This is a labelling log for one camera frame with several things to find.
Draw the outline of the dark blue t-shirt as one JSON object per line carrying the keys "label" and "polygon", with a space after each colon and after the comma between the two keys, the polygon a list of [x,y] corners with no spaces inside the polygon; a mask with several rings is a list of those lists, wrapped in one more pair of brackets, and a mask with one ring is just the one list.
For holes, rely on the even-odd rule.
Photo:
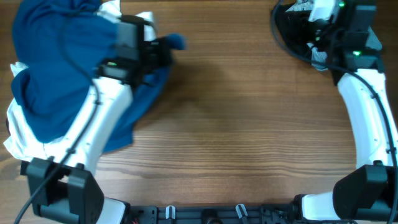
{"label": "dark blue t-shirt", "polygon": [[89,89],[88,75],[116,55],[116,23],[96,15],[101,1],[22,1],[12,27],[18,61],[13,100],[36,138],[64,136]]}

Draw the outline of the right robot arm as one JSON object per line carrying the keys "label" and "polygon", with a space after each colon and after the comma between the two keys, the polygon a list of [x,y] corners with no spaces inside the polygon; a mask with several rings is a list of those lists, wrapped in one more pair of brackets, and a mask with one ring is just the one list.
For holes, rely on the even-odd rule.
{"label": "right robot arm", "polygon": [[386,95],[382,44],[372,30],[374,1],[297,1],[275,8],[286,46],[317,70],[331,72],[345,103],[356,168],[332,191],[300,196],[306,221],[397,221],[397,128]]}

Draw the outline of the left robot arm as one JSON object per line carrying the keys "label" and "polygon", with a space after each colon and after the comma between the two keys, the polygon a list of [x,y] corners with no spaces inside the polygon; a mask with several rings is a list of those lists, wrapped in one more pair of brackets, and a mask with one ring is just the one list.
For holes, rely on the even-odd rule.
{"label": "left robot arm", "polygon": [[103,149],[145,75],[172,63],[166,37],[146,39],[145,18],[117,19],[116,57],[104,59],[88,75],[90,90],[59,148],[49,157],[34,157],[25,167],[30,197],[15,221],[28,208],[59,223],[124,223],[129,204],[104,195],[95,172]]}

